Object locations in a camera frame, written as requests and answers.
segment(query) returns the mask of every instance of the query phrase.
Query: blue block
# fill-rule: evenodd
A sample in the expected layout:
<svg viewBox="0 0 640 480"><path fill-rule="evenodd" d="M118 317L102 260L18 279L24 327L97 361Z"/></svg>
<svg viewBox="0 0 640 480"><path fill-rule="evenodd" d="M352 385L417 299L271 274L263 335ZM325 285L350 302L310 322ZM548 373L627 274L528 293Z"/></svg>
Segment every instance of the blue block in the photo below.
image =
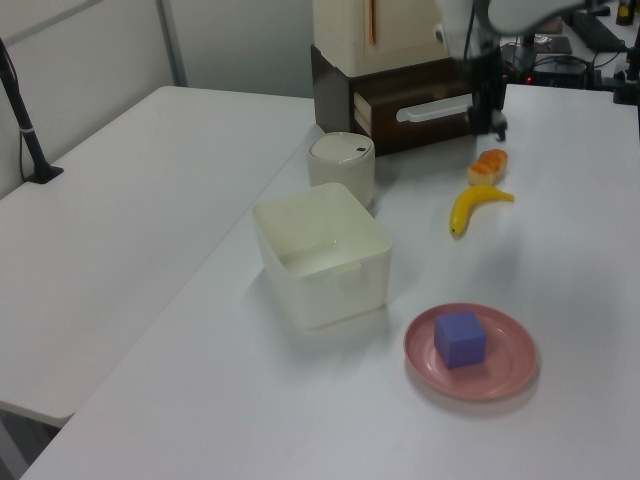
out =
<svg viewBox="0 0 640 480"><path fill-rule="evenodd" d="M484 362L487 334L473 312L436 317L434 343L447 368Z"/></svg>

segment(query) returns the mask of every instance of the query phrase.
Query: drawer handle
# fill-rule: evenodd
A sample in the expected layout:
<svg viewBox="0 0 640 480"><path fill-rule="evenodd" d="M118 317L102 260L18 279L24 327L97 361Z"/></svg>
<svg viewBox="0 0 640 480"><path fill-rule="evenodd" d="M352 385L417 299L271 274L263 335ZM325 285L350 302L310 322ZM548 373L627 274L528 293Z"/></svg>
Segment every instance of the drawer handle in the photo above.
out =
<svg viewBox="0 0 640 480"><path fill-rule="evenodd" d="M376 0L369 0L369 43L376 44Z"/></svg>
<svg viewBox="0 0 640 480"><path fill-rule="evenodd" d="M471 94L467 94L445 98L435 102L423 103L422 105L413 105L398 110L396 120L398 122L417 123L448 117L449 115L466 112L467 107L471 105L472 102L473 98Z"/></svg>

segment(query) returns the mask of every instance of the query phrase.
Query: desk lamp arm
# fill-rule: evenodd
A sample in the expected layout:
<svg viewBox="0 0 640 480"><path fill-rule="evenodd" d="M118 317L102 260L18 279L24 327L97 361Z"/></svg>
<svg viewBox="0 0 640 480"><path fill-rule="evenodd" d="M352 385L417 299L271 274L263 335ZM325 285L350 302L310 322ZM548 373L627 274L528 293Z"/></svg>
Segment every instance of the desk lamp arm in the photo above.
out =
<svg viewBox="0 0 640 480"><path fill-rule="evenodd" d="M33 159L33 175L27 177L26 180L28 182L39 184L47 183L51 179L60 175L63 170L60 167L49 165L44 158L44 153L42 152L42 148L40 148L40 143L38 142L38 137L36 136L36 132L33 130L33 125L29 119L27 108L25 107L22 96L20 95L18 81L11 69L9 53L4 46L4 43L2 43L2 39L0 39L0 78L2 79L2 85L7 92L7 97L9 97L9 103L11 103L13 113L16 116L16 120L18 120L20 133L27 144L29 153L31 153L31 158Z"/></svg>

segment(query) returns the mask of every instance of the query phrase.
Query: banana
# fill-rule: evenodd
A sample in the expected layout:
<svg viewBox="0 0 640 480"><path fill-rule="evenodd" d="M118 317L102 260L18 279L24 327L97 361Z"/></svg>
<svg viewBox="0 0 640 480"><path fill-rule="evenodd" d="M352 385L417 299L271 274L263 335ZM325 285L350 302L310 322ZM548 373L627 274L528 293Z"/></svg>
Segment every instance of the banana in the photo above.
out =
<svg viewBox="0 0 640 480"><path fill-rule="evenodd" d="M451 210L451 218L449 219L451 233L456 236L462 235L467 229L467 223L469 223L473 208L479 203L495 200L513 202L514 197L510 193L498 190L492 185L474 185L467 188L460 194Z"/></svg>

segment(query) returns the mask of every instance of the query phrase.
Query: wall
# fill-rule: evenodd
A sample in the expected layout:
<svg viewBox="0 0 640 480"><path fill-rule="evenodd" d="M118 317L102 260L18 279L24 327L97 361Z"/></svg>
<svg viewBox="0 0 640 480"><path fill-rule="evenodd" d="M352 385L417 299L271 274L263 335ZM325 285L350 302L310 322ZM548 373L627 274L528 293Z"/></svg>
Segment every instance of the wall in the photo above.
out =
<svg viewBox="0 0 640 480"><path fill-rule="evenodd" d="M5 19L20 13L12 12L11 5L3 2ZM155 0L103 0L21 39L8 51L49 162L156 88L173 85ZM0 198L21 183L18 132L2 90ZM28 173L26 148L25 157Z"/></svg>
<svg viewBox="0 0 640 480"><path fill-rule="evenodd" d="M190 87L313 97L312 0L165 0Z"/></svg>

